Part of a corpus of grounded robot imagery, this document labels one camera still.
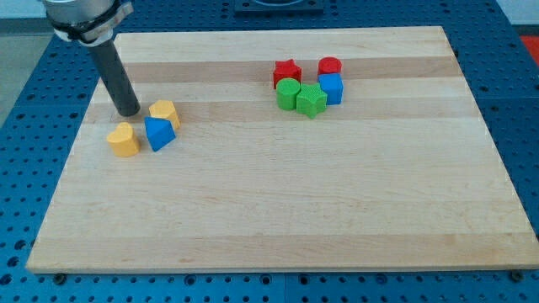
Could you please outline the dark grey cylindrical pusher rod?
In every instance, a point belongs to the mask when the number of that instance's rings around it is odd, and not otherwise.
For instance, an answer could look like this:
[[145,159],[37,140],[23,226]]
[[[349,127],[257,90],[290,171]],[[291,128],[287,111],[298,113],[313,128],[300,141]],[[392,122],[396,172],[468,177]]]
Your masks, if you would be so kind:
[[125,71],[118,51],[112,40],[88,48],[102,82],[119,115],[130,117],[140,111],[131,81]]

